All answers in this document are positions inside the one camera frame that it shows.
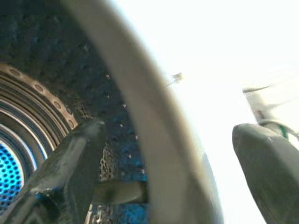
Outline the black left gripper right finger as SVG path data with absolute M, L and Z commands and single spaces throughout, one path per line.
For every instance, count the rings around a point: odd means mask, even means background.
M 232 142 L 247 185 L 268 224 L 299 222 L 299 151 L 262 126 L 239 124 Z

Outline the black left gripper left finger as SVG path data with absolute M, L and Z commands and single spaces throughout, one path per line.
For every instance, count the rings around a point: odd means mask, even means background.
M 26 181 L 9 206 L 11 224 L 82 224 L 98 181 L 105 125 L 74 128 Z

